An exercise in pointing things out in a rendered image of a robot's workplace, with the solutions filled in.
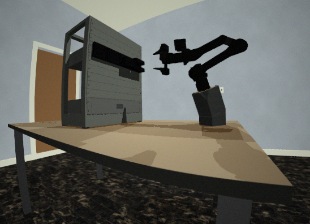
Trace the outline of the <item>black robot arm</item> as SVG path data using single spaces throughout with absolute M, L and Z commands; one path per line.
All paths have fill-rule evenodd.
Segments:
M 182 51 L 181 53 L 175 53 L 175 61 L 176 63 L 183 62 L 184 65 L 187 65 L 188 62 L 196 61 L 203 54 L 221 46 L 221 45 L 229 46 L 226 50 L 216 55 L 212 59 L 208 60 L 204 64 L 195 64 L 188 72 L 189 77 L 196 82 L 197 91 L 201 92 L 207 89 L 210 89 L 210 85 L 208 82 L 208 74 L 206 71 L 209 68 L 219 64 L 230 56 L 242 53 L 247 50 L 248 43 L 244 39 L 233 39 L 227 37 L 225 35 L 220 35 L 216 39 L 208 42 L 207 44 L 197 48 L 197 49 L 186 49 L 186 39 L 176 39 L 174 40 L 175 51 Z M 183 49 L 182 49 L 183 48 Z M 168 53 L 166 51 L 160 52 L 160 60 L 162 64 L 168 64 L 173 61 L 171 59 L 172 53 Z

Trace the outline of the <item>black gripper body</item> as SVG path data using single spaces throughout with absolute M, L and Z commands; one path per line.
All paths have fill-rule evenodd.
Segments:
M 161 50 L 169 52 L 169 46 L 167 46 L 166 44 L 161 44 Z M 173 61 L 169 62 L 168 64 L 176 63 L 175 53 L 173 55 L 171 55 L 171 59 L 173 59 Z M 164 64 L 164 68 L 162 68 L 162 75 L 169 75 L 170 74 L 169 68 L 166 68 L 166 67 L 167 67 L 167 64 Z

